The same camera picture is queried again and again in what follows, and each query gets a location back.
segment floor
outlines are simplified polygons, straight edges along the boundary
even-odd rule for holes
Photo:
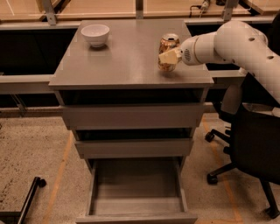
[[[75,223],[86,211],[90,173],[61,117],[0,113],[0,123],[0,211],[20,211],[38,176],[47,185],[37,190],[25,223]],[[257,179],[233,170],[220,176],[218,185],[207,184],[207,173],[229,158],[222,153],[224,142],[208,143],[204,135],[227,125],[206,113],[195,131],[181,173],[189,212],[198,215],[197,224],[280,223],[280,217],[271,220],[263,212],[268,202]],[[280,186],[272,187],[280,206]]]

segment cabinet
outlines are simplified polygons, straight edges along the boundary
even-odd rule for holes
[[[94,49],[81,29],[104,24]],[[194,223],[180,168],[193,146],[207,90],[203,66],[158,70],[162,35],[190,37],[182,20],[83,21],[50,81],[63,120],[92,173],[87,213],[77,223]]]

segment black metal stand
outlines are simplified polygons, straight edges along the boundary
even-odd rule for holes
[[[31,185],[31,188],[27,194],[21,212],[1,212],[0,221],[3,221],[5,224],[24,223],[25,216],[28,213],[29,207],[32,203],[37,187],[38,186],[44,187],[45,185],[46,185],[46,181],[43,178],[35,177]]]

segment office chair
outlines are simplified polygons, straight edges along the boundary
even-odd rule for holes
[[[224,94],[221,104],[218,107],[217,105],[215,106],[216,110],[218,111],[219,118],[224,122],[231,123],[235,114],[237,113],[237,110],[239,109],[239,106],[241,105],[241,102],[242,90],[236,85],[229,86],[226,93]],[[219,132],[216,129],[212,129],[205,135],[205,139],[210,143],[215,136],[221,138],[229,144],[230,129],[226,129],[225,134]],[[226,146],[224,148],[224,152],[228,154],[228,150],[229,148]]]
[[[270,208],[271,219],[279,214],[270,182],[280,185],[280,118],[238,109],[231,125],[230,164],[207,174],[208,184],[217,184],[217,176],[234,168],[260,179]]]

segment chair leg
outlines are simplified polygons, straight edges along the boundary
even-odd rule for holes
[[[275,202],[275,198],[270,187],[270,182],[261,180],[261,183],[262,189],[264,190],[265,196],[268,199],[270,205],[269,208],[265,209],[265,212],[270,216],[271,219],[275,219],[280,214],[280,212],[278,210],[277,203]]]
[[[224,166],[222,166],[221,168],[212,171],[210,173],[207,174],[207,182],[209,185],[215,185],[218,183],[218,178],[217,175],[222,174],[223,172],[228,172],[230,170],[233,170],[235,168],[235,165],[233,165],[232,163],[230,164],[226,164]]]
[[[214,136],[221,138],[222,140],[224,140],[229,144],[229,139],[230,139],[229,136],[220,133],[216,129],[212,129],[210,132],[208,132],[205,136],[205,139],[210,143],[214,139]]]

